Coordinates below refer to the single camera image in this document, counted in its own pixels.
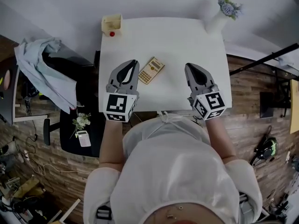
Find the black chair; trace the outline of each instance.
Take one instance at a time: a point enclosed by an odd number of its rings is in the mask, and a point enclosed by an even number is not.
[[[55,70],[77,81],[76,95],[84,107],[78,107],[70,114],[60,111],[60,122],[50,125],[50,120],[45,119],[43,125],[44,143],[50,145],[50,133],[60,128],[61,148],[69,153],[98,157],[100,154],[100,145],[103,138],[106,118],[103,113],[99,113],[99,99],[94,95],[94,89],[91,87],[91,77],[94,76],[94,67],[82,67],[71,61],[62,58],[51,58],[43,56],[45,63]],[[75,126],[72,120],[77,118],[77,113],[91,114],[89,126],[85,129],[90,138],[91,147],[81,147],[79,139],[75,137]]]
[[[50,145],[50,133],[60,128],[60,145],[64,151],[72,154],[98,157],[105,128],[105,116],[103,113],[90,112],[85,107],[78,107],[78,112],[91,114],[91,123],[89,126],[85,126],[84,129],[89,134],[90,147],[81,147],[79,139],[75,137],[75,126],[72,124],[72,120],[77,118],[76,111],[71,111],[70,114],[60,111],[60,122],[53,125],[50,125],[49,119],[45,119],[43,124],[44,143]]]

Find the calculator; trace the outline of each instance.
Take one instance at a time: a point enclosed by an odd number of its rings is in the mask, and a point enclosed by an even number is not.
[[[90,143],[89,135],[87,131],[85,130],[78,131],[77,134],[79,136],[79,142],[81,147],[90,147],[92,145]]]
[[[148,84],[162,68],[164,64],[153,57],[149,63],[139,72],[138,78],[145,84]]]

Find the desk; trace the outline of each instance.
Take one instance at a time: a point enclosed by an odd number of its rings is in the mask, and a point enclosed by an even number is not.
[[[3,93],[4,98],[0,99],[0,114],[3,118],[9,123],[13,124],[14,122],[35,120],[35,119],[46,119],[47,115],[35,115],[35,116],[25,116],[25,117],[16,117],[15,108],[18,105],[15,104],[15,96],[17,92],[17,83],[19,78],[20,69],[16,64],[15,57],[8,58],[0,63],[0,78],[6,74],[6,71],[10,71],[10,85],[5,91],[3,84],[0,85],[0,92]]]
[[[299,82],[291,80],[291,127],[290,133],[299,130]]]
[[[111,72],[136,59],[140,70],[155,56],[165,67],[148,84],[138,81],[140,98],[135,111],[190,110],[191,90],[185,64],[208,70],[232,106],[228,62],[221,34],[210,36],[200,20],[186,18],[138,18],[123,20],[121,36],[103,35],[99,64],[99,111]]]

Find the black and white marker cube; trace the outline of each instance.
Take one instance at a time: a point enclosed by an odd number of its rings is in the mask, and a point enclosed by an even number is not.
[[[193,107],[204,120],[221,116],[226,110],[221,91],[197,95]]]
[[[103,113],[107,120],[128,122],[136,107],[136,103],[136,95],[106,92],[103,100]]]

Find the blue flower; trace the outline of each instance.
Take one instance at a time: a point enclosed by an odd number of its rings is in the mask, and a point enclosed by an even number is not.
[[[243,10],[243,4],[240,4],[239,7],[238,7],[238,10],[240,11],[240,13],[242,14],[242,10]]]
[[[220,6],[221,11],[223,12],[224,15],[226,16],[231,16],[235,13],[234,7],[229,4],[229,3],[224,3]]]
[[[241,14],[242,14],[242,13],[241,13],[240,10],[235,10],[235,11],[234,11],[234,15],[235,15],[236,18],[238,18]]]
[[[225,0],[218,0],[218,4],[222,6],[225,3]]]

